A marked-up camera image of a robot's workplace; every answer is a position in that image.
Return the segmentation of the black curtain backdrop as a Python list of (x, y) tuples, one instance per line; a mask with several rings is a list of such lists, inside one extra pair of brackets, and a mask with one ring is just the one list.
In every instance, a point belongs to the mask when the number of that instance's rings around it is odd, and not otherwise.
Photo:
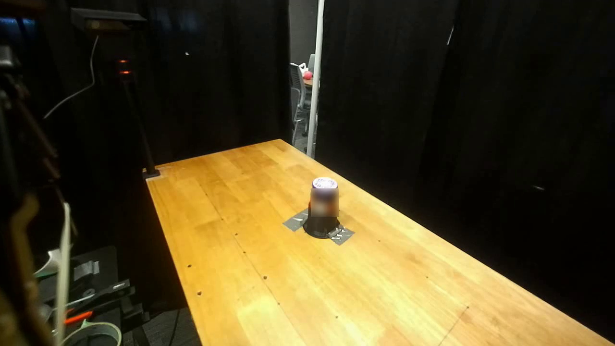
[[(137, 12), (127, 37), (71, 8)], [(50, 129), (93, 241), (158, 162), (291, 133), (289, 0), (52, 0)], [(317, 158), (573, 317), (615, 319), (615, 0), (327, 0)]]

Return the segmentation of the equipment clutter beside table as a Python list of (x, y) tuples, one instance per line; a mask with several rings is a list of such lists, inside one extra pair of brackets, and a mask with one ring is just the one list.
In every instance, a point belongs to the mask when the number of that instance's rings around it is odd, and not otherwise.
[(141, 329), (150, 314), (137, 298), (137, 287), (120, 275), (114, 246), (104, 246), (70, 260), (68, 289), (58, 291), (52, 271), (58, 250), (48, 252), (41, 271), (41, 317), (50, 325), (60, 346), (125, 346), (125, 335)]

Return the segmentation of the black tripod stand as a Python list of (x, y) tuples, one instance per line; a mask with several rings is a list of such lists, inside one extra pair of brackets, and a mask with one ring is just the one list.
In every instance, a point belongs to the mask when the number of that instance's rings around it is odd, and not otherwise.
[[(148, 20), (137, 12), (121, 10), (96, 10), (96, 8), (71, 8), (71, 23), (81, 33), (91, 33), (96, 39), (100, 37), (127, 37), (129, 33), (141, 31)], [(143, 108), (137, 100), (137, 68), (127, 48), (121, 48), (114, 58), (114, 70), (120, 77), (127, 108), (135, 121), (139, 141), (141, 141), (141, 158), (143, 158), (143, 177), (154, 179), (160, 175), (154, 164), (152, 148), (148, 135), (143, 125)]]

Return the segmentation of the dark upside-down cup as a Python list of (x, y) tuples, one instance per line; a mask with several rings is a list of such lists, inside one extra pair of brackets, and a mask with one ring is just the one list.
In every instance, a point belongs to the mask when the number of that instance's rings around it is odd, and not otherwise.
[(331, 177), (312, 181), (308, 204), (308, 219), (304, 229), (308, 235), (327, 239), (339, 227), (339, 183)]

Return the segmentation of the white vertical pole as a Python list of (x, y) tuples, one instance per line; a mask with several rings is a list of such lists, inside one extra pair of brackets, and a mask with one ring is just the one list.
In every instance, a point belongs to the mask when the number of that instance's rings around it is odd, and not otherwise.
[(316, 60), (314, 60), (312, 108), (310, 108), (310, 129), (308, 129), (308, 156), (310, 158), (316, 158), (316, 143), (317, 143), (317, 110), (319, 110), (319, 91), (321, 91), (325, 4), (327, 4), (327, 0), (317, 0)]

